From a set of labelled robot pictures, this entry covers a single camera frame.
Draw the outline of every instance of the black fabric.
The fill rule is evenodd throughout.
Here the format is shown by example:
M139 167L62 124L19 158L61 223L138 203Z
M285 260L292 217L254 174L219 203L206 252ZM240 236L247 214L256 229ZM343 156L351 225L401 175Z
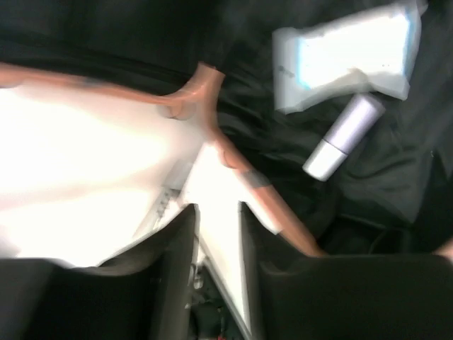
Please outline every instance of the black fabric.
M308 206L317 205L313 187L301 185L306 176L301 167L350 96L333 98L291 115L275 112L271 34L280 27L308 28L391 2L254 1L221 67L227 75L217 106L221 129L270 179L301 220L306 218ZM450 177L452 17L453 1L431 1L423 14L409 97L403 102L378 95L386 107L384 117L334 179L343 196L339 216L377 231L381 226L410 229L420 213L435 157ZM451 205L446 209L453 211ZM432 225L434 221L425 222ZM375 235L368 238L357 232L346 239L350 237L369 244L375 241Z
M0 338L185 339L194 235L190 205L101 267L0 261Z
M453 264L435 255L306 258L241 206L257 340L432 339L453 334Z

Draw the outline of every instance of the black cloth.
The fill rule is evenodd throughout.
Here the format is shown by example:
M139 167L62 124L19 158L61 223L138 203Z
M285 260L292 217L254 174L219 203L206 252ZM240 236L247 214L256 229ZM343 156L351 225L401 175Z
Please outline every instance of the black cloth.
M305 220L319 204L302 165L351 96L324 101L304 112L274 110L272 32L280 27L309 28L323 22L390 4L392 1L254 1L230 53L222 64L226 79L219 95L219 124L251 163L270 179L289 206ZM411 230L418 220L431 174L444 186L453 170L452 51L453 1L431 1L422 17L420 50L406 101L377 94L385 115L369 131L332 179L340 199L337 216L374 230L351 230L338 239L362 239L368 249L383 229ZM451 215L451 203L444 205ZM453 235L453 225L443 228ZM436 243L425 243L432 250ZM336 248L335 253L355 252Z

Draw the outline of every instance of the lip balm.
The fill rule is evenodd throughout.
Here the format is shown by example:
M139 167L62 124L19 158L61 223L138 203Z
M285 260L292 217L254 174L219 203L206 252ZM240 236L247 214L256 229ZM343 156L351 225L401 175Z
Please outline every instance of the lip balm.
M373 96L355 95L311 153L303 170L319 181L327 181L384 111Z

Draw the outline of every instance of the plastic packet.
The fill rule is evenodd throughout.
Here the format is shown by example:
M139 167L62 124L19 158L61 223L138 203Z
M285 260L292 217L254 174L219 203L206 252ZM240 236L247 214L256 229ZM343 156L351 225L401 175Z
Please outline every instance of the plastic packet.
M425 9L425 2L397 2L315 28L276 30L276 109L303 111L363 91L406 100Z

